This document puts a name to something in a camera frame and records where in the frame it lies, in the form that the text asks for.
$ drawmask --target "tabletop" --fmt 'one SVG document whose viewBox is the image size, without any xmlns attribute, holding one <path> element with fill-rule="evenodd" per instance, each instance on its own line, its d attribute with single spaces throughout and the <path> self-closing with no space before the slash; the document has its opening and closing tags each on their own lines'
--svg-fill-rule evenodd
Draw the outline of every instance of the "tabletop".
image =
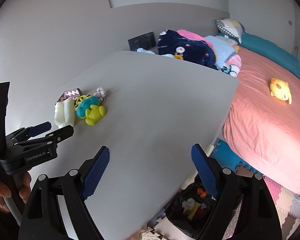
<svg viewBox="0 0 300 240">
<path fill-rule="evenodd" d="M 107 146 L 110 163 L 85 204 L 105 240 L 126 239 L 179 190 L 194 168 L 192 145 L 206 149 L 214 142 L 238 82 L 174 58 L 116 52 L 55 93 L 43 91 L 29 111 L 23 126 L 50 121 L 56 130 L 54 105 L 64 91 L 107 92 L 106 115 L 94 126 L 76 118 L 74 135 L 58 145 L 58 157 L 31 170 L 33 182 L 42 173 L 63 176 Z"/>
</svg>

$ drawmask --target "pink blanket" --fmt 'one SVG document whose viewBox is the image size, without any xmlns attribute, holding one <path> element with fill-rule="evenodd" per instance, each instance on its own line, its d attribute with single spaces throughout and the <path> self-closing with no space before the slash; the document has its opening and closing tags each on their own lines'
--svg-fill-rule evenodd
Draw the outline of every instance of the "pink blanket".
<svg viewBox="0 0 300 240">
<path fill-rule="evenodd" d="M 300 80 L 241 48 L 239 86 L 223 127 L 230 148 L 254 168 L 300 194 Z M 292 104 L 270 95 L 271 78 L 289 83 Z"/>
<path fill-rule="evenodd" d="M 205 38 L 201 37 L 198 34 L 186 31 L 186 30 L 178 30 L 177 33 L 185 38 L 187 38 L 188 40 L 192 40 L 192 41 L 204 41 L 205 43 L 207 43 L 210 48 L 213 48 L 213 44 L 210 41 L 207 41 Z"/>
</svg>

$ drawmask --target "plastic toy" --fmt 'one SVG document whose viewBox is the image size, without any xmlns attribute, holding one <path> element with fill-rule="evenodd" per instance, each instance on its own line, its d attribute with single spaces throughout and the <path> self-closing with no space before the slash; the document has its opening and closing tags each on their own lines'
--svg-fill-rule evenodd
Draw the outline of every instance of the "plastic toy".
<svg viewBox="0 0 300 240">
<path fill-rule="evenodd" d="M 292 98 L 289 84 L 281 79 L 272 78 L 270 80 L 270 95 L 282 101 L 289 100 L 289 105 L 291 105 Z"/>
<path fill-rule="evenodd" d="M 77 116 L 85 119 L 88 125 L 95 125 L 106 114 L 106 109 L 100 106 L 99 99 L 92 95 L 80 96 L 75 110 Z"/>
<path fill-rule="evenodd" d="M 203 190 L 202 188 L 198 188 L 197 189 L 197 194 L 201 197 L 204 198 L 207 196 L 207 192 L 205 190 Z"/>
<path fill-rule="evenodd" d="M 176 59 L 181 59 L 181 60 L 183 60 L 183 57 L 182 57 L 181 55 L 173 55 L 173 57 L 176 58 Z"/>
</svg>

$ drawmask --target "yellow toy turtle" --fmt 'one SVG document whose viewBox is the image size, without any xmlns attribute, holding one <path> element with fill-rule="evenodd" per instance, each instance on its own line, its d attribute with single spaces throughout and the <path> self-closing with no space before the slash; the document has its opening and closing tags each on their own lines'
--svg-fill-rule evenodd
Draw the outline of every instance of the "yellow toy turtle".
<svg viewBox="0 0 300 240">
<path fill-rule="evenodd" d="M 106 109 L 103 106 L 90 105 L 86 109 L 86 123 L 88 125 L 95 125 L 106 114 Z"/>
<path fill-rule="evenodd" d="M 282 101 L 289 100 L 289 105 L 291 105 L 292 98 L 289 84 L 281 79 L 270 79 L 270 95 Z"/>
</svg>

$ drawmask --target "human hand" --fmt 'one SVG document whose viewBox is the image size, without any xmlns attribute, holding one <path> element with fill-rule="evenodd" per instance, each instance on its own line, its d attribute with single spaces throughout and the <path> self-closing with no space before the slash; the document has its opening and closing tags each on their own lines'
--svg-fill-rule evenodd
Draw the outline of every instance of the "human hand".
<svg viewBox="0 0 300 240">
<path fill-rule="evenodd" d="M 27 203 L 31 193 L 30 182 L 31 182 L 31 175 L 29 174 L 29 172 L 26 172 L 22 178 L 22 183 L 24 186 L 19 191 L 19 195 L 22 198 L 24 203 Z M 6 203 L 4 202 L 3 199 L 4 197 L 10 198 L 11 191 L 3 182 L 0 181 L 0 211 L 9 213 L 10 210 L 6 205 Z"/>
</svg>

